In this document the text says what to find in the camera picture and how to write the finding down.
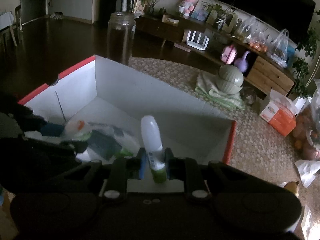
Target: wooden floor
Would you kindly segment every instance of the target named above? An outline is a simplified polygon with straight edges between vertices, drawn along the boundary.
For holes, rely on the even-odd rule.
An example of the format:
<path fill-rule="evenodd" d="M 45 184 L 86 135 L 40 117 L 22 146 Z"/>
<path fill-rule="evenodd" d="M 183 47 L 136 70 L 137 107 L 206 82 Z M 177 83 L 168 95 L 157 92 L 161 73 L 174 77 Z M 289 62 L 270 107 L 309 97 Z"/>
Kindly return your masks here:
<path fill-rule="evenodd" d="M 133 57 L 159 58 L 216 71 L 210 60 L 173 47 L 167 41 L 136 32 Z M 0 91 L 27 95 L 43 83 L 53 84 L 58 73 L 94 54 L 106 57 L 107 30 L 73 20 L 38 19 L 23 26 L 23 43 L 14 47 L 8 40 L 0 46 Z"/>

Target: wooden tv cabinet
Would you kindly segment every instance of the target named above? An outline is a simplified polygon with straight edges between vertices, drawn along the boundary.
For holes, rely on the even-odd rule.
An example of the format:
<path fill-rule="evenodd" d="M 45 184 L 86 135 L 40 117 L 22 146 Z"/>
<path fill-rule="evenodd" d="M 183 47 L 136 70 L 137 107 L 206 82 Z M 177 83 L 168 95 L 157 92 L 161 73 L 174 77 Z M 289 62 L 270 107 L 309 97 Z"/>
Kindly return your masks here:
<path fill-rule="evenodd" d="M 212 49 L 200 51 L 185 43 L 185 33 L 188 30 L 204 33 L 206 29 L 209 29 L 215 34 L 228 39 L 229 42 L 237 48 L 239 56 L 242 55 L 240 52 L 244 52 L 246 50 L 253 52 L 248 60 L 249 68 L 244 73 L 244 79 L 254 87 L 265 94 L 268 94 L 271 89 L 274 89 L 285 96 L 288 96 L 294 88 L 295 82 L 292 74 L 287 69 L 281 68 L 264 53 L 261 53 L 251 48 L 248 44 L 231 37 L 229 33 L 215 30 L 211 25 L 205 22 L 201 22 L 191 17 L 174 17 L 179 17 L 179 23 L 176 25 L 164 23 L 160 19 L 149 15 L 143 15 L 136 19 L 136 28 L 140 31 L 162 38 L 164 40 L 163 45 L 166 41 L 172 41 L 190 49 L 192 52 L 206 57 L 217 65 L 224 65 L 220 60 L 220 54 L 222 51 Z"/>

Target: white tablecloth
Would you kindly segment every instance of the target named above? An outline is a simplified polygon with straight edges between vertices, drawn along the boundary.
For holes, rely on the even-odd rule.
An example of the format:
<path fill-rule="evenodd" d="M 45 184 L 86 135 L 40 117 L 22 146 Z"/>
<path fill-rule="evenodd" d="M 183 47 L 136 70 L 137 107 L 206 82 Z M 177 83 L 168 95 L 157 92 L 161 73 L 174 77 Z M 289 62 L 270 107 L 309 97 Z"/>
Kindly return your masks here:
<path fill-rule="evenodd" d="M 14 17 L 11 12 L 6 12 L 0 15 L 0 30 L 13 24 Z"/>

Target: television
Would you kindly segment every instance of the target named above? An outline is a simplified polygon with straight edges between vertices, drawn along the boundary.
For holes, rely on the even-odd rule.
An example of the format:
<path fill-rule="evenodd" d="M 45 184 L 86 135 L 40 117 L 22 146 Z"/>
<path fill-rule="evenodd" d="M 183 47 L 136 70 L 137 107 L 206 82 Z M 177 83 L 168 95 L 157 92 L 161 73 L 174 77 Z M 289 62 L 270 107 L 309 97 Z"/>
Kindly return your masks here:
<path fill-rule="evenodd" d="M 313 0 L 218 0 L 254 15 L 278 31 L 287 29 L 298 43 L 306 35 L 316 3 Z"/>

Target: green towel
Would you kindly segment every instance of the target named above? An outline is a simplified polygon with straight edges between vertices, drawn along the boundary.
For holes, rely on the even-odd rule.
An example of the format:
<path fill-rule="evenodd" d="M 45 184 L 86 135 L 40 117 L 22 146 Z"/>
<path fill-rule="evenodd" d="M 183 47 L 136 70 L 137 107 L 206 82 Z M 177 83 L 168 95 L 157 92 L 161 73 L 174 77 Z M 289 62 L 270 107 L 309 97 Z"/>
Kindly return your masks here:
<path fill-rule="evenodd" d="M 210 101 L 214 101 L 230 110 L 235 107 L 245 109 L 239 92 L 234 95 L 228 95 L 221 92 L 215 84 L 216 76 L 210 73 L 201 72 L 197 77 L 196 92 L 201 93 Z"/>

